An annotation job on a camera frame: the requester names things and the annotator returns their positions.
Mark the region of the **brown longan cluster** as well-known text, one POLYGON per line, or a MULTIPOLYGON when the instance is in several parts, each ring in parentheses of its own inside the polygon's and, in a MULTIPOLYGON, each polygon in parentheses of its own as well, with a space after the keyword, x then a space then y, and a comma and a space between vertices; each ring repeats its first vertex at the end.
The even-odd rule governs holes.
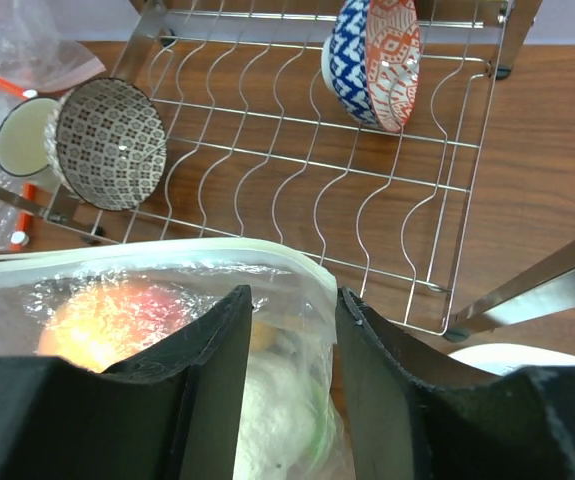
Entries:
POLYGON ((253 321, 251 327, 249 351, 263 352, 273 348, 283 335, 284 330, 260 321, 253 321))

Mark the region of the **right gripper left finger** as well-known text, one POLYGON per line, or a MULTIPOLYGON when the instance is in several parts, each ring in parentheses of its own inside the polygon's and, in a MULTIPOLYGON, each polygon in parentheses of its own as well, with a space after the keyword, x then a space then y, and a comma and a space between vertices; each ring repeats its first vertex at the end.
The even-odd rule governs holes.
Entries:
POLYGON ((0 356, 0 479, 231 478, 251 323, 241 285, 102 373, 0 356))

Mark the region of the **toy peach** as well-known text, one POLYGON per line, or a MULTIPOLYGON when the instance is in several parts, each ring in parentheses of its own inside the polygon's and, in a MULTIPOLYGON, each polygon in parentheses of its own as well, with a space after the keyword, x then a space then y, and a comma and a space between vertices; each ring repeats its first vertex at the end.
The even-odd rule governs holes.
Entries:
POLYGON ((191 321, 185 302, 161 286, 100 283, 83 288, 55 310, 36 353, 100 373, 191 321))

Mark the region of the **clear zip top bag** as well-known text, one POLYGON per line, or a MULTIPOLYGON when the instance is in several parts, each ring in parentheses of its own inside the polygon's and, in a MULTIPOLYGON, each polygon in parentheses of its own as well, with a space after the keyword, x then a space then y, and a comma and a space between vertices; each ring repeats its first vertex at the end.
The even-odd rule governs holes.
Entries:
POLYGON ((211 238, 0 255, 0 355, 101 372, 187 332, 239 285, 252 326, 234 477, 353 478, 330 395, 337 283, 286 246, 211 238))

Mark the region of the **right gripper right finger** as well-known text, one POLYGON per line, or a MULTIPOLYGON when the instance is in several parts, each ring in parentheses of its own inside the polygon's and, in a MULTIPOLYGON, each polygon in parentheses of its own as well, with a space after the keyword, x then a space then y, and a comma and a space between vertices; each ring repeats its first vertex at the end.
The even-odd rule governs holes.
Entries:
POLYGON ((338 292, 341 356, 360 479, 575 479, 575 366, 495 376, 338 292))

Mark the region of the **toy cauliflower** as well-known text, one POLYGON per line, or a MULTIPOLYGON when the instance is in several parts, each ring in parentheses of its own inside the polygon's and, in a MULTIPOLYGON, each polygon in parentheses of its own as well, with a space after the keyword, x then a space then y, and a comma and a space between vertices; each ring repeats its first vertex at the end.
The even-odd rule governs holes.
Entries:
POLYGON ((248 358, 233 477, 313 479, 336 433, 328 396, 291 360, 248 358))

